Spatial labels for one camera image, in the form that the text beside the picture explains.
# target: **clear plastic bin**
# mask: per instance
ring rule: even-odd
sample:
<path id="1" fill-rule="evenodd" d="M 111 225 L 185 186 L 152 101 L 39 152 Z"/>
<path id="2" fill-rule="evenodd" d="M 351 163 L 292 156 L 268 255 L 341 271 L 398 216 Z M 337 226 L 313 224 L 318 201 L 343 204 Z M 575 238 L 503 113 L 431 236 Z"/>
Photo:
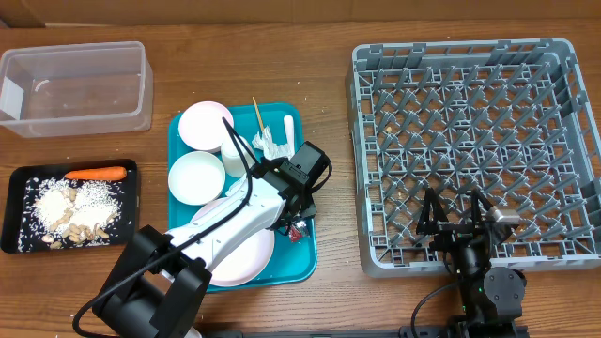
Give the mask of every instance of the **clear plastic bin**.
<path id="1" fill-rule="evenodd" d="M 0 83 L 0 125 L 22 137 L 144 131 L 152 122 L 140 42 L 8 50 Z"/>

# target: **wooden table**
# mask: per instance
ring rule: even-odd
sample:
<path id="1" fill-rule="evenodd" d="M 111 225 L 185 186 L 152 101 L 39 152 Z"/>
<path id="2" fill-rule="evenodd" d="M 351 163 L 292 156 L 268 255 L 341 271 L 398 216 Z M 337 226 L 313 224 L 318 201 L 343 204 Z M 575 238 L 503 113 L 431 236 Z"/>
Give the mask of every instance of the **wooden table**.
<path id="1" fill-rule="evenodd" d="M 154 71 L 152 129 L 110 135 L 22 139 L 0 131 L 0 205 L 8 177 L 28 164 L 131 158 L 143 177 L 141 224 L 167 229 L 167 128 L 200 100 L 225 105 L 287 101 L 305 138 L 334 173 L 316 195 L 319 263 L 306 282 L 206 297 L 197 325 L 246 331 L 397 329 L 439 278 L 372 279 L 359 263 L 354 161 L 344 80 L 362 43 L 562 37 L 578 52 L 593 109 L 601 112 L 601 23 L 586 20 L 105 27 L 0 31 L 0 50 L 139 40 Z M 100 289 L 121 247 L 0 253 L 0 337 L 74 337 L 71 316 Z M 533 337 L 601 336 L 601 269 L 529 273 L 520 324 Z M 419 324 L 460 311 L 456 293 L 421 310 Z M 88 330 L 110 332 L 93 315 Z"/>

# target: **white cup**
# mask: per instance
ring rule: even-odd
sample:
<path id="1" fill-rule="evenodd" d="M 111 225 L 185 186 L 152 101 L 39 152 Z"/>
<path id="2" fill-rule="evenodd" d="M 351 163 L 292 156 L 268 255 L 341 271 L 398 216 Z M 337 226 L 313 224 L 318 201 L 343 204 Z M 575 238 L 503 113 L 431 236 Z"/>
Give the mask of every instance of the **white cup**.
<path id="1" fill-rule="evenodd" d="M 251 151 L 253 151 L 251 145 L 248 144 L 248 141 L 246 141 L 244 137 L 240 136 L 240 138 L 242 139 L 244 144 Z M 242 146 L 238 140 L 236 142 L 238 143 L 240 150 L 242 150 L 244 158 L 248 162 L 248 167 L 251 168 L 254 164 L 253 158 L 246 150 L 244 150 L 244 146 Z M 232 139 L 229 137 L 223 140 L 222 143 L 222 162 L 223 167 L 225 167 L 225 172 L 231 177 L 242 177 L 244 174 L 246 174 L 246 170 L 244 169 L 244 163 L 242 163 L 242 160 L 238 155 L 236 146 L 234 146 L 234 142 L 232 142 Z"/>

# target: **white label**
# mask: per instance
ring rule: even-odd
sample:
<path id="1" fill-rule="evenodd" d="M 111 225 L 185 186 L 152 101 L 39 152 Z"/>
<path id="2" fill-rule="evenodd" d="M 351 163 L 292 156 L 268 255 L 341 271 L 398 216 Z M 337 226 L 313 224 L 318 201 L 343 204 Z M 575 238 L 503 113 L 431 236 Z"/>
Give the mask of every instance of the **white label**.
<path id="1" fill-rule="evenodd" d="M 21 119 L 23 95 L 23 89 L 5 76 L 2 83 L 2 94 L 0 94 L 0 110 L 14 119 Z"/>

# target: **dish rack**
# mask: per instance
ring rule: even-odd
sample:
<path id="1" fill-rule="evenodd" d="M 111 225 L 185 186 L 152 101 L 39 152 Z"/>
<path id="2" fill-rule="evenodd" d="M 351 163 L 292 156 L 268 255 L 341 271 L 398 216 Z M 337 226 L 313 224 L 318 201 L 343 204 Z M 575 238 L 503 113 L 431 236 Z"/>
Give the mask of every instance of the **dish rack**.
<path id="1" fill-rule="evenodd" d="M 601 265 L 601 141 L 569 41 L 361 45 L 347 99 L 368 275 L 445 273 L 415 233 L 428 187 L 452 222 L 469 217 L 474 188 L 517 210 L 493 266 Z"/>

